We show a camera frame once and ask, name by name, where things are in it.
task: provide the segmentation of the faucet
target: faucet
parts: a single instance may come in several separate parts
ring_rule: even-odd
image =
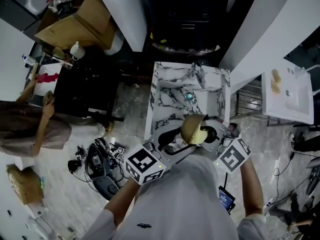
[[[202,89],[205,89],[206,87],[206,80],[205,80],[205,71],[201,67],[201,64],[199,64],[197,61],[192,62],[189,78],[196,77],[196,80],[198,81],[200,87]]]

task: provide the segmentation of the white wall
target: white wall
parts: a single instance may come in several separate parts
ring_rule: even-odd
[[[254,0],[220,67],[232,70],[231,92],[272,70],[320,26],[320,0]]]
[[[146,0],[102,0],[134,52],[142,52],[146,35]]]
[[[0,100],[14,101],[24,89],[28,69],[21,56],[28,55],[33,44],[34,41],[0,19]],[[4,240],[18,240],[21,236],[37,240],[39,237],[26,227],[27,212],[10,186],[6,159],[0,152],[0,236]]]
[[[34,41],[0,18],[0,101],[15,101],[23,91],[28,55]]]

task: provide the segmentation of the brown shirt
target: brown shirt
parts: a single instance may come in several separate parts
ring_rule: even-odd
[[[42,107],[0,101],[0,151],[18,157],[32,157]],[[71,126],[53,115],[45,129],[43,148],[62,150]]]

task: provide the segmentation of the tile floor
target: tile floor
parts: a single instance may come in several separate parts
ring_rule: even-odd
[[[115,122],[113,131],[106,137],[116,138],[116,141],[128,149],[136,144],[143,143],[145,120],[147,116],[150,87],[147,85],[126,86],[121,84],[118,89],[118,98],[115,102],[114,115],[124,117],[124,122]],[[259,176],[265,202],[277,196],[277,178],[273,177],[275,162],[279,160],[280,171],[289,162],[288,134],[293,130],[291,126],[267,127],[265,121],[251,117],[235,121],[241,127],[243,139],[253,151],[252,160]],[[87,148],[93,139],[76,143],[68,143],[60,151],[42,149],[36,159],[35,170],[44,177],[45,203],[49,212],[44,219],[56,230],[60,231],[66,226],[73,226],[79,236],[89,228],[97,217],[106,200],[89,188],[87,183],[81,182],[68,172],[68,160],[73,159],[77,145]],[[287,170],[278,181],[279,197],[286,196],[292,189],[300,184],[310,173],[305,169],[312,157],[296,154]],[[77,172],[83,178],[83,171]],[[223,185],[225,174],[218,172],[219,184]],[[297,190],[298,201],[301,206],[307,201],[305,195],[307,182]],[[240,171],[228,177],[226,189],[234,195],[235,208],[231,217],[238,223],[245,216],[242,198],[242,184]],[[320,198],[320,186],[315,193],[315,201]],[[282,205],[289,208],[289,201]],[[269,239],[294,239],[295,235],[285,235],[287,226],[278,218],[267,218]]]

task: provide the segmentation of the red cloth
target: red cloth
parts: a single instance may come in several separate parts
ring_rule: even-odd
[[[48,73],[44,73],[38,77],[39,83],[51,83],[55,82],[59,77],[58,73],[55,73],[53,75],[48,75]]]

